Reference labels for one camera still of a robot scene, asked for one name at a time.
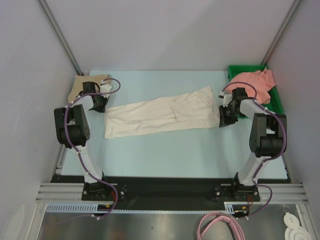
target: green tray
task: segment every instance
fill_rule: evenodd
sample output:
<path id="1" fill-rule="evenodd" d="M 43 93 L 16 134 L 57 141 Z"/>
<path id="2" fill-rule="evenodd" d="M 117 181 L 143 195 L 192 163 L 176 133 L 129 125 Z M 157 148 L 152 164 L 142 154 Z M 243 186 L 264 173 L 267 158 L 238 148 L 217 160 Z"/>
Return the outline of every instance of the green tray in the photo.
<path id="1" fill-rule="evenodd" d="M 229 82 L 240 73 L 252 73 L 258 70 L 264 70 L 265 68 L 269 69 L 267 65 L 229 65 L 228 66 L 228 78 Z M 270 95 L 270 103 L 263 104 L 270 111 L 275 112 L 276 114 L 283 114 L 284 109 L 281 105 L 280 98 L 277 92 L 277 88 L 274 86 L 268 91 Z"/>

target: light blue table surface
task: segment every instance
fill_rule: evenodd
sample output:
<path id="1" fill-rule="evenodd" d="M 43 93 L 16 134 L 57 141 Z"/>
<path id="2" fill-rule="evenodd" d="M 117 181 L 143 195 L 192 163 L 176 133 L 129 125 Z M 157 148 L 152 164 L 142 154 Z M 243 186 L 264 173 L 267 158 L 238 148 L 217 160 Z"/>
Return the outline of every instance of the light blue table surface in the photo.
<path id="1" fill-rule="evenodd" d="M 225 71 L 91 71 L 110 74 L 121 89 L 110 97 L 107 107 L 120 106 L 164 96 L 175 96 L 211 86 L 217 105 L 219 92 L 227 84 Z M 94 159 L 106 176 L 233 178 L 249 154 L 252 122 L 240 119 L 219 128 L 191 129 L 145 136 L 104 139 L 102 113 L 91 111 L 91 138 Z M 62 175 L 83 175 L 78 160 L 69 150 Z M 261 174 L 266 179 L 286 179 L 281 158 L 271 161 Z"/>

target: coiled pink cable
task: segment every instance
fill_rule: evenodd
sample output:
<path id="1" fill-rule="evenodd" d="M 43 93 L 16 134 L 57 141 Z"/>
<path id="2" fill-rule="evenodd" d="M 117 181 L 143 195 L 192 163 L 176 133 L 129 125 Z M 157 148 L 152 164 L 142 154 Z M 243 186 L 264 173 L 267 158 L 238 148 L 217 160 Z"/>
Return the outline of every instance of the coiled pink cable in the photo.
<path id="1" fill-rule="evenodd" d="M 197 240 L 202 240 L 202 236 L 206 233 L 206 231 L 215 223 L 217 222 L 224 222 L 226 224 L 228 224 L 235 236 L 236 240 L 245 240 L 245 234 L 244 231 L 242 230 L 241 226 L 239 225 L 239 223 L 233 218 L 233 217 L 228 217 L 225 215 L 221 215 L 221 212 L 210 212 L 207 215 L 205 215 L 197 228 L 196 231 L 196 235 L 197 235 Z M 208 218 L 208 217 L 212 217 L 212 216 L 218 216 L 217 218 L 215 218 L 214 220 L 212 220 L 208 226 L 203 230 L 203 232 L 201 233 L 201 224 L 203 223 L 203 221 Z"/>

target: gray wall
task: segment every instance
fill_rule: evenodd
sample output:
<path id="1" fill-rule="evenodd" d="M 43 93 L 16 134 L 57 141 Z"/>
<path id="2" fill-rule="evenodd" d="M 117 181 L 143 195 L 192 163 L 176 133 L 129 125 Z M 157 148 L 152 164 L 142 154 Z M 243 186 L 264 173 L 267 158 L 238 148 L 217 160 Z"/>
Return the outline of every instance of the gray wall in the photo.
<path id="1" fill-rule="evenodd" d="M 288 125 L 287 164 L 302 182 L 320 225 L 320 1 L 303 1 L 273 54 Z"/>
<path id="2" fill-rule="evenodd" d="M 75 73 L 35 0 L 1 1 L 0 33 L 0 232 L 25 204 L 24 232 L 55 163 L 53 110 Z"/>
<path id="3" fill-rule="evenodd" d="M 293 0 L 47 0 L 84 72 L 224 70 L 265 56 Z"/>

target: fabric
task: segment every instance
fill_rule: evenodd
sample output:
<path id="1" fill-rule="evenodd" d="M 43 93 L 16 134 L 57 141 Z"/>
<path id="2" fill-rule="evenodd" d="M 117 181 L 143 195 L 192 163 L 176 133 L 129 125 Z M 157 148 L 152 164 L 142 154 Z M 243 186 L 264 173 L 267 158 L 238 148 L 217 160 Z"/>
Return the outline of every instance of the fabric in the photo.
<path id="1" fill-rule="evenodd" d="M 79 95 L 79 93 L 83 90 L 82 83 L 95 82 L 98 85 L 100 85 L 101 80 L 107 79 L 107 78 L 110 78 L 110 76 L 107 74 L 101 74 L 101 75 L 96 75 L 96 76 L 78 76 L 78 75 L 76 75 L 74 78 L 72 90 L 68 96 L 68 103 L 71 103 L 71 101 L 75 100 L 76 97 Z M 111 81 L 112 80 L 106 80 L 105 83 L 111 84 Z"/>
<path id="2" fill-rule="evenodd" d="M 106 108 L 106 139 L 218 127 L 219 109 L 210 86 L 178 96 Z"/>
<path id="3" fill-rule="evenodd" d="M 265 68 L 263 71 L 255 71 L 255 72 L 242 72 L 235 76 L 230 83 L 233 82 L 243 82 L 251 84 L 257 90 L 257 101 L 260 104 L 268 104 L 270 103 L 270 95 L 268 91 L 270 91 L 275 85 L 274 76 L 272 71 Z M 228 86 L 225 90 L 227 93 L 232 93 L 232 90 L 235 88 L 245 88 L 248 97 L 254 97 L 255 91 L 247 85 L 241 83 L 235 83 Z"/>

